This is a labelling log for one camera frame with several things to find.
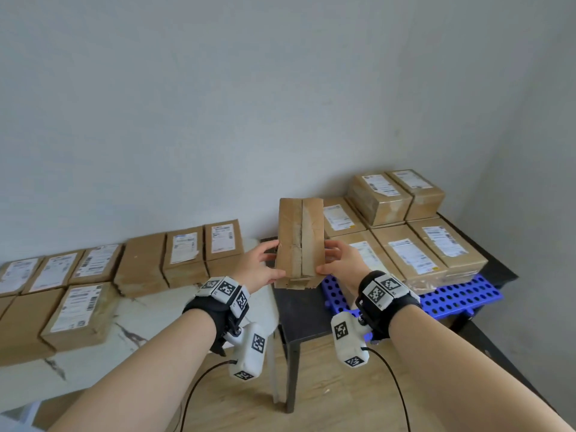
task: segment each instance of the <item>wall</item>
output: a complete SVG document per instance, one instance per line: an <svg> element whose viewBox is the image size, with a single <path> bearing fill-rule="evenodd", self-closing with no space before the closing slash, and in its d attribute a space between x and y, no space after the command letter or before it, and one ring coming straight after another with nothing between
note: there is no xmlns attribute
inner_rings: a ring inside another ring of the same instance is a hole
<svg viewBox="0 0 576 432"><path fill-rule="evenodd" d="M458 224L520 279L475 323L576 427L576 15Z"/></svg>
<svg viewBox="0 0 576 432"><path fill-rule="evenodd" d="M0 261L411 166L459 214L572 0L0 0Z"/></svg>

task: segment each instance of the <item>white marble table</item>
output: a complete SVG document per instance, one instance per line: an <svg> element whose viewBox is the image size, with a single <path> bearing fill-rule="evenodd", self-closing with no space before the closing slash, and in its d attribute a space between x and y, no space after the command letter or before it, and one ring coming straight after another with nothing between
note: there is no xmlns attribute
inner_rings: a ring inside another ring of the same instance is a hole
<svg viewBox="0 0 576 432"><path fill-rule="evenodd" d="M246 251L258 243L252 238L243 241ZM250 297L242 326L257 321L267 334L274 332L278 309L271 288L265 286ZM138 299L123 298L104 344L57 353L47 360L0 367L0 413L94 385L177 319L195 291L196 287L189 286Z"/></svg>

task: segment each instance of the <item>white shipping label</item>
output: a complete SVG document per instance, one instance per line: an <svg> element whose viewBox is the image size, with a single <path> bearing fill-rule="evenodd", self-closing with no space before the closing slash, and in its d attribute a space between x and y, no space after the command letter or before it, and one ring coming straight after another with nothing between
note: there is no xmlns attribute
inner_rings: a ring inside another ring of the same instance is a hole
<svg viewBox="0 0 576 432"><path fill-rule="evenodd" d="M235 249L234 224L212 226L212 253L228 252Z"/></svg>
<svg viewBox="0 0 576 432"><path fill-rule="evenodd" d="M12 262L0 279L0 294L18 290L32 275L38 258Z"/></svg>
<svg viewBox="0 0 576 432"><path fill-rule="evenodd" d="M86 326L101 291L102 285L71 289L50 332L69 331Z"/></svg>
<svg viewBox="0 0 576 432"><path fill-rule="evenodd" d="M186 233L185 235L176 235L172 239L172 255L170 263L191 261L198 254L198 233Z"/></svg>
<svg viewBox="0 0 576 432"><path fill-rule="evenodd" d="M400 193L381 174L363 175L362 178L370 185L373 191L388 197L400 195Z"/></svg>
<svg viewBox="0 0 576 432"><path fill-rule="evenodd" d="M353 244L350 244L350 246L352 246L358 250L358 252L360 253L360 256L362 256L362 259L364 259L364 263L372 271L377 269L377 270L384 271L385 273L389 274L389 271L386 269L386 267L384 266L382 261L380 261L380 258L376 255L374 250L372 250L372 247L370 247L370 244L368 244L368 241L355 242Z"/></svg>
<svg viewBox="0 0 576 432"><path fill-rule="evenodd" d="M84 260L82 265L78 267L73 277L82 278L84 276L96 276L102 274L117 248L118 244L112 244L103 245L91 250L88 257Z"/></svg>
<svg viewBox="0 0 576 432"><path fill-rule="evenodd" d="M402 258L402 261L412 266L418 274L425 274L439 269L436 264L409 239L392 241L388 244L391 245L398 256Z"/></svg>
<svg viewBox="0 0 576 432"><path fill-rule="evenodd" d="M398 177L399 179L402 179L402 181L404 183L406 183L410 188L422 188L422 189L426 189L426 188L434 188L432 185L430 185L428 182L422 180L420 177L418 177L416 174L414 174L414 172L410 171L410 170L405 170L405 171L394 171L394 175L396 177Z"/></svg>
<svg viewBox="0 0 576 432"><path fill-rule="evenodd" d="M432 239L436 247L448 257L462 256L468 252L448 233L442 226L422 227L428 238Z"/></svg>
<svg viewBox="0 0 576 432"><path fill-rule="evenodd" d="M355 226L354 222L346 215L346 212L344 212L342 206L339 204L325 207L324 216L333 230L344 230Z"/></svg>
<svg viewBox="0 0 576 432"><path fill-rule="evenodd" d="M66 274L76 259L76 255L77 253L70 253L48 259L44 269L40 272L30 288L30 292L46 290L47 288L62 285Z"/></svg>

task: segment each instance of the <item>blue perforated plastic tray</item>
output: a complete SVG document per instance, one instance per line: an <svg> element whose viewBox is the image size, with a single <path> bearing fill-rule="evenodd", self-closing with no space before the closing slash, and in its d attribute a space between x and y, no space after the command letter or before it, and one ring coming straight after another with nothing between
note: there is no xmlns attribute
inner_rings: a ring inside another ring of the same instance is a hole
<svg viewBox="0 0 576 432"><path fill-rule="evenodd" d="M327 308L335 314L346 311L358 317L360 311L350 309L334 276L326 276L321 285L327 298ZM502 298L500 291L479 274L471 282L443 286L420 296L422 309L437 320L462 312L472 316L474 309Z"/></svg>

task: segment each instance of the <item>forearm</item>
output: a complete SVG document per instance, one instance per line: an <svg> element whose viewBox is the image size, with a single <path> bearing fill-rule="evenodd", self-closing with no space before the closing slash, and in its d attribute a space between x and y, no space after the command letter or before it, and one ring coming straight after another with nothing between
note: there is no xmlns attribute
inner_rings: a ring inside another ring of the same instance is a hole
<svg viewBox="0 0 576 432"><path fill-rule="evenodd" d="M449 430L573 431L509 373L416 306L400 310L389 333Z"/></svg>
<svg viewBox="0 0 576 432"><path fill-rule="evenodd" d="M163 431L215 337L206 312L184 313L84 392L50 431Z"/></svg>

